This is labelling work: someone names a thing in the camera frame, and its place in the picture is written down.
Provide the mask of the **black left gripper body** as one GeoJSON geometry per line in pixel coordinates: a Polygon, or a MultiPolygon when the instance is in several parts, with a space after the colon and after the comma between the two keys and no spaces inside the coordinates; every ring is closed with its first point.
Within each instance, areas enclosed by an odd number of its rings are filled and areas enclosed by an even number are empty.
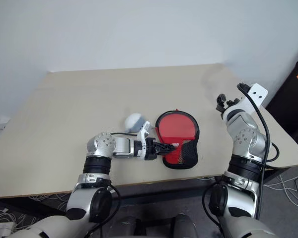
{"type": "Polygon", "coordinates": [[[145,160],[154,160],[157,158],[157,147],[159,143],[156,142],[155,138],[148,137],[146,138],[146,154],[145,160]]]}

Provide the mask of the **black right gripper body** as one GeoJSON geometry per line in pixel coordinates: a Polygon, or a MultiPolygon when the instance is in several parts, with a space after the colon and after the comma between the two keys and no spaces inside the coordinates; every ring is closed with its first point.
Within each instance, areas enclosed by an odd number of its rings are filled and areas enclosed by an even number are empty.
{"type": "Polygon", "coordinates": [[[239,102],[240,100],[238,98],[235,98],[233,101],[232,100],[227,101],[225,94],[219,94],[217,97],[216,110],[219,112],[225,112],[227,108],[234,106],[239,102]]]}

